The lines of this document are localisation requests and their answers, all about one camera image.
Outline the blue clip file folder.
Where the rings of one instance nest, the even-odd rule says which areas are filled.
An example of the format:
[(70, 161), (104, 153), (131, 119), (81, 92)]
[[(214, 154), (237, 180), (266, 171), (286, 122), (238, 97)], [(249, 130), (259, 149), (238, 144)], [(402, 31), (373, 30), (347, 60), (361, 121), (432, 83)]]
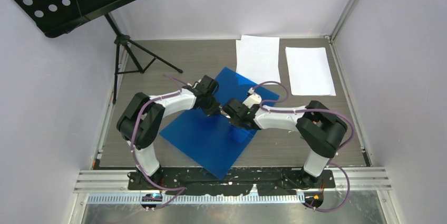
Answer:
[[(216, 76), (219, 90), (215, 98), (222, 105), (231, 98), (243, 101), (256, 84), (225, 67)], [(263, 99), (278, 100), (279, 95), (258, 87)], [(182, 112), (159, 134), (218, 179), (222, 179), (258, 130), (244, 130), (229, 123), (223, 115), (206, 116), (201, 109)]]

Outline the white paper stack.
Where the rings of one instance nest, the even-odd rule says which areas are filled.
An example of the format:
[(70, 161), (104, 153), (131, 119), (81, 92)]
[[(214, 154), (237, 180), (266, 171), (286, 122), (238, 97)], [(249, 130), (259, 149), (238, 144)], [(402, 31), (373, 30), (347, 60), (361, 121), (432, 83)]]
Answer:
[(280, 82), (279, 37), (243, 35), (236, 40), (236, 72), (259, 84)]

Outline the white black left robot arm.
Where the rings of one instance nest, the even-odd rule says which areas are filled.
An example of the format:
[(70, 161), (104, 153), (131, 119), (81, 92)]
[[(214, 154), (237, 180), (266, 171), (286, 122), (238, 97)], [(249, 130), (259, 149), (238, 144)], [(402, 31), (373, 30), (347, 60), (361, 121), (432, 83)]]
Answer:
[(141, 182), (149, 189), (156, 189), (162, 181), (153, 143), (163, 118), (186, 110), (201, 110), (206, 116), (220, 114), (220, 103), (215, 98), (219, 90), (216, 80), (205, 75), (189, 84), (169, 78), (177, 83), (178, 90), (162, 95), (135, 94), (116, 125), (129, 144), (137, 170), (142, 174)]

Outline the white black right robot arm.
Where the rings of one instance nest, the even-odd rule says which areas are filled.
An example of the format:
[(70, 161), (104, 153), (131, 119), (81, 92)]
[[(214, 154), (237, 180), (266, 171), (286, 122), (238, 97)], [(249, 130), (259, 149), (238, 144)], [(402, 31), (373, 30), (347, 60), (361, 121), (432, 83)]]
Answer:
[(241, 129), (299, 132), (310, 147), (298, 179), (305, 188), (315, 187), (321, 182), (324, 168), (341, 148), (348, 131), (346, 118), (319, 101), (297, 108), (276, 108), (230, 99), (221, 110), (232, 125)]

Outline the right white paper sheet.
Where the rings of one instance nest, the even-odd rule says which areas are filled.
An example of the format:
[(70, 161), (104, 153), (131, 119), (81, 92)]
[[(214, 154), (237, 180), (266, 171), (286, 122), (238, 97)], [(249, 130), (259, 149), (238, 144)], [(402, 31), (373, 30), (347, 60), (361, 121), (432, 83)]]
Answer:
[(292, 95), (336, 95), (326, 48), (286, 47), (285, 53)]

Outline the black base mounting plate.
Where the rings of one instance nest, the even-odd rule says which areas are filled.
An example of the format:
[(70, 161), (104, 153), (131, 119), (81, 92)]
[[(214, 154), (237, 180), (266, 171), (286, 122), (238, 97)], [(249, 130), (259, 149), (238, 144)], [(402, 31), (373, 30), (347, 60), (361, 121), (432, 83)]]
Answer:
[(293, 195), (296, 189), (335, 188), (333, 173), (325, 170), (318, 179), (305, 178), (301, 168), (240, 167), (231, 168), (219, 179), (203, 168), (161, 168), (152, 181), (174, 196), (183, 187), (184, 196), (246, 196), (257, 189), (261, 196)]

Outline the aluminium rail frame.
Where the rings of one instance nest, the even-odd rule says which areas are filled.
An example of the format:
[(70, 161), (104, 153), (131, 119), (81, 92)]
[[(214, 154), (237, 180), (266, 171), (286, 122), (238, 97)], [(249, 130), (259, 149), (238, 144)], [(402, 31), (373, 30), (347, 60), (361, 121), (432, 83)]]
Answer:
[(383, 168), (327, 168), (321, 181), (305, 188), (299, 168), (232, 168), (222, 180), (202, 168), (164, 168), (161, 184), (152, 187), (134, 170), (81, 171), (74, 192), (86, 203), (242, 204), (303, 203), (328, 199), (331, 192), (391, 190)]

